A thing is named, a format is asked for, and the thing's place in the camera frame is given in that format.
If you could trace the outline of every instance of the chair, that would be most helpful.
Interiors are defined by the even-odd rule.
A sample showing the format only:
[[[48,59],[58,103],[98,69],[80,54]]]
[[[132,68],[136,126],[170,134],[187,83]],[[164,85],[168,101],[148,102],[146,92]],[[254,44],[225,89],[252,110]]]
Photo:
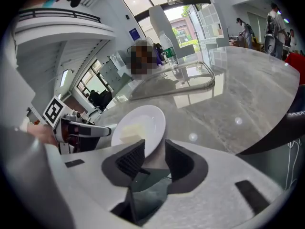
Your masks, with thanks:
[[[268,151],[292,142],[304,134],[305,85],[300,85],[290,109],[279,124],[263,139],[240,154],[251,155]]]
[[[300,72],[300,85],[305,84],[305,57],[297,53],[290,53],[285,62]]]

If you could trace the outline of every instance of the water bottle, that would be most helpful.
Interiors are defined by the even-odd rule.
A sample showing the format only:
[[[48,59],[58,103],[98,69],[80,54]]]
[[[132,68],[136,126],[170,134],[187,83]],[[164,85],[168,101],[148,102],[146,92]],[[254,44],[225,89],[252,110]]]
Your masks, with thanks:
[[[173,44],[171,40],[164,34],[164,31],[161,31],[160,33],[160,43],[163,47],[163,50],[165,52],[165,55],[168,59],[168,63],[170,64],[170,66],[178,65],[178,58],[173,48]]]

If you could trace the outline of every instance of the black slot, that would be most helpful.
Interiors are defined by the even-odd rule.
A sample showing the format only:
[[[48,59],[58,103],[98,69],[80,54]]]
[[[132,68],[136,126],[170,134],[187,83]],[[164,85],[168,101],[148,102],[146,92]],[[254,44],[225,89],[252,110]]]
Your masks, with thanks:
[[[259,214],[268,207],[269,202],[264,196],[247,180],[236,182],[238,190],[245,198],[255,215]]]
[[[67,168],[70,168],[70,167],[73,167],[73,166],[78,166],[80,164],[83,164],[85,163],[85,161],[81,160],[81,159],[76,159],[76,160],[73,160],[73,161],[69,161],[69,162],[66,162],[65,165]]]

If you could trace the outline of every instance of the ceiling light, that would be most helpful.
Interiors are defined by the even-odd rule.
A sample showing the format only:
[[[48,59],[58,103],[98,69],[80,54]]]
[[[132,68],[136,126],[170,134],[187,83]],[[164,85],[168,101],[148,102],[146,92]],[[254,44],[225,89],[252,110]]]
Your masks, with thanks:
[[[190,141],[195,142],[198,139],[198,135],[196,133],[191,133],[189,134],[189,139]]]
[[[235,123],[238,125],[241,125],[243,123],[243,119],[241,117],[236,117],[235,118]]]
[[[68,73],[68,70],[65,70],[65,71],[62,73],[61,86],[60,86],[60,87],[62,87],[62,86],[65,84],[65,80],[66,80],[67,73]]]

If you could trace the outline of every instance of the marble countertop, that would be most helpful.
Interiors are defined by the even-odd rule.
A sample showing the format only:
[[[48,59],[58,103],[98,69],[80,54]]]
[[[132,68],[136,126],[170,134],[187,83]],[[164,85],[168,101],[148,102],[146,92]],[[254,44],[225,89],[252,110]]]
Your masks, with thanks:
[[[196,54],[184,59],[196,60],[201,60]],[[150,104],[164,112],[163,140],[189,142],[233,154],[246,150],[284,117],[299,86],[299,72],[275,57],[239,47],[210,50],[208,64],[216,76],[210,90],[129,101],[132,90],[141,82],[134,81],[118,92],[96,124],[117,124],[131,110]],[[146,158],[144,167],[167,168],[163,140]],[[103,137],[97,148],[110,145],[111,136]]]

